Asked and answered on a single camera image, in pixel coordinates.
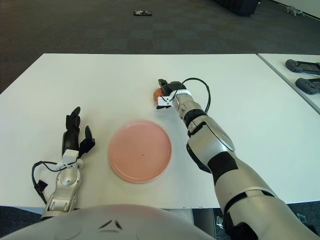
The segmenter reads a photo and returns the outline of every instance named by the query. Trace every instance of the white tabletop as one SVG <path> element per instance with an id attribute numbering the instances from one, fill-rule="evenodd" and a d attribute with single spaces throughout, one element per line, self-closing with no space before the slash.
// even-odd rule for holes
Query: white tabletop
<path id="1" fill-rule="evenodd" d="M 31 181 L 37 161 L 61 160 L 65 118 L 81 106 L 80 141 L 89 125 L 96 146 L 83 155 L 77 208 L 140 204 L 157 208 L 219 207 L 213 179 L 186 150 L 187 129 L 173 108 L 156 110 L 158 79 L 205 80 L 212 116 L 229 134 L 237 155 L 287 203 L 320 200 L 320 116 L 254 54 L 44 54 L 0 95 L 0 205 L 43 207 Z M 206 88 L 188 82 L 202 106 Z M 160 124 L 172 142 L 171 161 L 157 179 L 126 182 L 111 169 L 108 143 L 128 122 Z M 56 174 L 39 168 L 49 183 Z"/>
<path id="2" fill-rule="evenodd" d="M 318 79 L 318 75 L 295 73 L 286 67 L 286 61 L 292 59 L 300 62 L 319 63 L 320 55 L 298 55 L 298 54 L 259 54 L 260 57 L 285 80 L 303 99 L 305 99 L 320 114 L 320 94 L 305 94 L 296 86 L 299 78 Z"/>

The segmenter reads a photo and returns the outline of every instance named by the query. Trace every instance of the round plate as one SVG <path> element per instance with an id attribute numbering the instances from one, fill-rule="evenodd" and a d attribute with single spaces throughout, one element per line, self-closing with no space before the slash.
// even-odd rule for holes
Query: round plate
<path id="1" fill-rule="evenodd" d="M 171 158 L 167 133 L 152 121 L 138 120 L 122 126 L 112 137 L 108 158 L 113 171 L 132 183 L 156 179 Z"/>

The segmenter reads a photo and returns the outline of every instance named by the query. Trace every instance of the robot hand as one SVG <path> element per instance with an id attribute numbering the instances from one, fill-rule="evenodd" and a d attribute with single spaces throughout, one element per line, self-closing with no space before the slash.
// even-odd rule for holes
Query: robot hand
<path id="1" fill-rule="evenodd" d="M 201 170 L 212 174 L 224 229 L 231 239 L 318 239 L 265 181 L 237 158 L 229 136 L 182 83 L 160 79 L 159 85 L 161 90 L 154 95 L 157 109 L 173 106 L 186 125 L 186 149 Z"/>

